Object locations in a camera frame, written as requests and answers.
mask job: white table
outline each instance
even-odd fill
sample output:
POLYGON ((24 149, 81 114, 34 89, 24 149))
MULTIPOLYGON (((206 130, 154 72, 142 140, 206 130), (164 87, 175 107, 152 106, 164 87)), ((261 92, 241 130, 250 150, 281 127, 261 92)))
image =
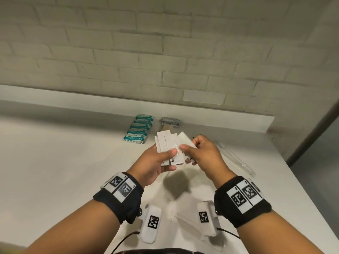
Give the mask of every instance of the white table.
MULTIPOLYGON (((139 155, 154 144, 159 128, 155 123, 144 145, 123 141, 133 118, 117 116, 110 130, 78 127, 0 117, 0 241, 28 246, 55 223, 91 199, 99 186, 119 171, 127 170, 139 155)), ((227 145, 256 175, 253 181, 264 192, 272 207, 324 253, 338 253, 339 241, 265 134, 182 125, 178 132, 189 136, 205 134, 227 145)), ((237 174, 241 173, 229 164, 237 174)), ((201 201, 213 199, 208 179, 191 185, 191 196, 201 201)), ((147 187, 142 205, 159 202, 163 186, 147 187)), ((236 232, 224 218, 221 226, 236 232)), ((140 222, 124 223, 107 253, 140 222)), ((134 236, 119 250, 131 248, 177 247, 214 253, 205 244, 176 225, 160 226, 153 245, 138 242, 134 236)), ((225 235, 224 253, 247 253, 241 241, 225 235)))

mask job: black cable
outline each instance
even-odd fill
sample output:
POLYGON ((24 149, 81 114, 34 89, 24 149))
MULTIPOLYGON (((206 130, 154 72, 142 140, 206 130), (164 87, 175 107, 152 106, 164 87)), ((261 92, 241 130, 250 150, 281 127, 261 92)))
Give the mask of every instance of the black cable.
POLYGON ((220 228, 220 227, 217 227, 217 230, 227 232, 227 233, 229 233, 229 234, 231 234, 231 235, 233 235, 233 236, 235 236, 235 237, 237 237, 237 238, 240 239, 240 237, 239 237, 238 235, 236 235, 236 234, 234 234, 234 233, 231 233, 231 232, 229 232, 229 231, 226 231, 225 229, 222 229, 222 228, 220 228))
POLYGON ((117 250, 117 248, 120 246, 120 244, 123 243, 124 240, 126 240, 129 236, 134 235, 134 234, 139 234, 139 233, 140 233, 139 231, 135 231, 133 233, 130 233, 129 235, 126 235, 126 237, 121 240, 121 242, 115 247, 115 249, 111 252, 111 254, 113 254, 117 250))

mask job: person's left hand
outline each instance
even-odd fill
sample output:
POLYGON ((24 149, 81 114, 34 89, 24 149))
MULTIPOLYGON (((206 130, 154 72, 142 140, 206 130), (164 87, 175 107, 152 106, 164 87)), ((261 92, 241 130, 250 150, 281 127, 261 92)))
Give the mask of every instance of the person's left hand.
POLYGON ((173 158, 177 149, 167 152, 157 152, 157 146, 153 145, 138 158, 138 160, 126 172, 133 176, 143 188, 154 183, 158 175, 166 171, 176 170, 176 166, 161 166, 164 161, 173 158))

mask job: black wrist strap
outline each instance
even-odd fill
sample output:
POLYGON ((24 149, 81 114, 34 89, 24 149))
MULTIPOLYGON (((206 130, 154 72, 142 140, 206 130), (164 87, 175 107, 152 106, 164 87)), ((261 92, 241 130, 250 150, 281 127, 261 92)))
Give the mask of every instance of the black wrist strap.
POLYGON ((257 186, 242 176, 231 179, 216 190, 214 205, 218 214, 227 218, 235 228, 272 210, 257 186))
POLYGON ((125 220, 132 224, 138 214, 144 192, 138 181, 126 172, 114 175, 93 199, 108 206, 120 224, 125 220))

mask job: brick wall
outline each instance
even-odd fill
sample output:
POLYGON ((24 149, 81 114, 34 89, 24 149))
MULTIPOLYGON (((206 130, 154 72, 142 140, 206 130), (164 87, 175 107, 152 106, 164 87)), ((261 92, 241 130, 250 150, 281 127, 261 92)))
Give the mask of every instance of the brick wall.
POLYGON ((339 0, 0 0, 0 83, 270 114, 288 158, 339 98, 339 0))

